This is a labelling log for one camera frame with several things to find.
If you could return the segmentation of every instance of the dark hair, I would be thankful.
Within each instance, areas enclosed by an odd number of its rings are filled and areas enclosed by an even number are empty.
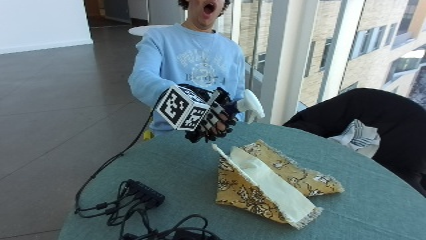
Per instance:
[[[177,4],[182,7],[183,10],[187,10],[189,3],[186,2],[186,0],[177,0]],[[222,13],[226,10],[229,4],[230,4],[230,0],[225,0]]]

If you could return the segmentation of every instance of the gray-green tabletop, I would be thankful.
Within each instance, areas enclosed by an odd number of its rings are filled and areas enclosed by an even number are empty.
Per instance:
[[[197,213],[209,221],[206,229],[227,240],[426,239],[423,196],[371,159],[330,140],[280,126],[238,123],[234,131],[214,142],[229,154],[231,146],[262,139],[300,167],[334,176],[342,183],[343,193],[310,198],[323,212],[296,230],[214,203],[219,155],[211,142],[193,144],[183,134],[175,131],[135,144],[89,183],[81,195],[82,207],[114,200],[121,181],[133,179],[165,195],[163,204],[147,211],[150,225],[158,231]],[[59,240],[118,239],[119,227],[106,226],[106,218],[83,219],[71,210]],[[201,227],[201,222],[190,220],[186,226]],[[146,233],[137,216],[127,221],[125,232]]]

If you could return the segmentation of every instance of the doorway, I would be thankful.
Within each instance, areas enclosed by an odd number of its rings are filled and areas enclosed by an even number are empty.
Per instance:
[[[129,6],[121,0],[83,0],[89,28],[130,25]]]

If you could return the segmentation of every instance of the building exterior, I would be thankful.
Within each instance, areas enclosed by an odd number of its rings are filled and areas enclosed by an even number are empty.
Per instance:
[[[319,3],[312,49],[299,96],[299,101],[306,106],[318,102],[339,5],[340,1]],[[340,92],[366,87],[383,89],[406,97],[410,95],[424,53],[419,49],[426,44],[424,15],[424,0],[366,0]]]
[[[230,25],[238,24],[238,36],[234,40],[243,49],[247,64],[253,65],[259,81],[267,64],[264,59],[272,4],[271,0],[263,0],[260,4],[255,0],[233,1],[233,10],[223,16],[227,36],[233,35]],[[340,5],[340,0],[319,1],[299,90],[299,102],[304,106],[320,101],[320,85],[324,81]],[[233,14],[235,7],[241,11],[239,16]],[[402,96],[410,95],[424,53],[424,17],[426,0],[364,1],[339,92],[366,87],[383,89]]]

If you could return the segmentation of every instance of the gray tile floor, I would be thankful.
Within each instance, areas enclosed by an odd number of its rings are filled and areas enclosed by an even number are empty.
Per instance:
[[[90,29],[93,45],[0,55],[0,239],[57,239],[79,186],[142,127],[127,29]]]

